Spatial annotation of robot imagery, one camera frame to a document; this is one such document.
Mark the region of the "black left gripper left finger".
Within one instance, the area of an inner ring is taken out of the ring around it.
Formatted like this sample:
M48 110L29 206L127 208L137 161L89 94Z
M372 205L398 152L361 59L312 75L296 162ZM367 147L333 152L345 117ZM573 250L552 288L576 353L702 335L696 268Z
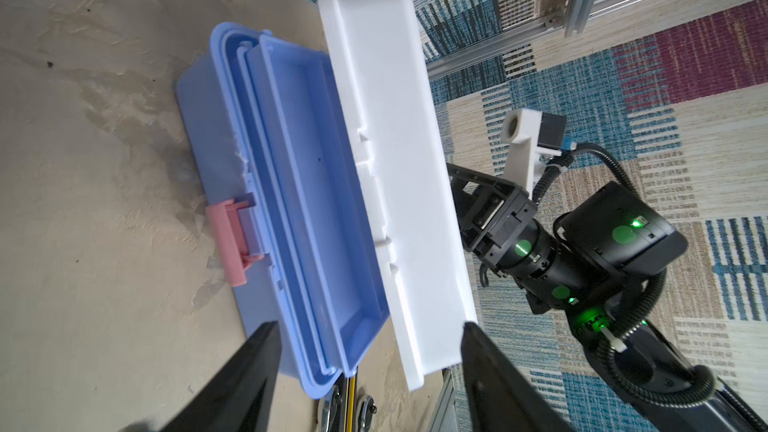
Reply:
M279 323L265 322L165 431L265 431L282 354Z

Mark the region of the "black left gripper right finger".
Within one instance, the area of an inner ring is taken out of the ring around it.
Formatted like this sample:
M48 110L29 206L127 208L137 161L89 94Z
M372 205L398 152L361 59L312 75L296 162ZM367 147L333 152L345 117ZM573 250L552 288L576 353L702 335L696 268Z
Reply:
M464 324L461 357L474 431L571 429L474 322Z

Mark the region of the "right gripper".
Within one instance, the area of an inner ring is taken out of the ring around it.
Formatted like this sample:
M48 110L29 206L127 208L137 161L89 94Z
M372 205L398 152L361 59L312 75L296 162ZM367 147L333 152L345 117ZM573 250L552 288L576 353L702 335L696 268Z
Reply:
M447 165L462 245L488 267L515 267L537 241L537 206L518 184Z

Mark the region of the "black handled ratchet wrench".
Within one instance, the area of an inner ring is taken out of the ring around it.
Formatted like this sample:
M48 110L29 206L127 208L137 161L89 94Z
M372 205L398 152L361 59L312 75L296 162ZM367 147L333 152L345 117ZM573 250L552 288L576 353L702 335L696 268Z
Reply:
M340 387L334 384L330 391L318 400L316 431L335 432L340 427L341 416L341 392Z

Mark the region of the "yellow handled ratchet wrench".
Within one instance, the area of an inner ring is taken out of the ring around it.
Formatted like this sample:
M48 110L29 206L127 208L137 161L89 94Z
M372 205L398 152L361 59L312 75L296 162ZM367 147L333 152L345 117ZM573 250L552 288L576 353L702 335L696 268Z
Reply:
M377 413L374 399L370 395L362 396L356 405L354 425L356 432L369 432L373 418Z

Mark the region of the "blue white plastic toolbox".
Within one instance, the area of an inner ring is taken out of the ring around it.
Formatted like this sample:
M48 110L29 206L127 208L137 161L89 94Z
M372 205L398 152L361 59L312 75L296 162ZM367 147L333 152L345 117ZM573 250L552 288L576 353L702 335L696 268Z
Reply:
M247 333L308 396L391 325L407 386L476 320L413 0L317 0L327 47L223 22L176 97Z

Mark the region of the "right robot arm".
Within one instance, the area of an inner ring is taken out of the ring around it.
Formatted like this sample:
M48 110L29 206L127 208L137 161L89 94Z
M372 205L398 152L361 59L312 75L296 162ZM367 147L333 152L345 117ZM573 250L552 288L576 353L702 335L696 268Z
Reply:
M664 424L763 431L766 422L707 367L686 363L647 321L667 266L687 241L639 197L611 156L613 180L550 229L539 203L572 157L552 159L532 192L501 177L448 168L464 248L482 276L509 277L531 310L564 312L589 363L622 398Z

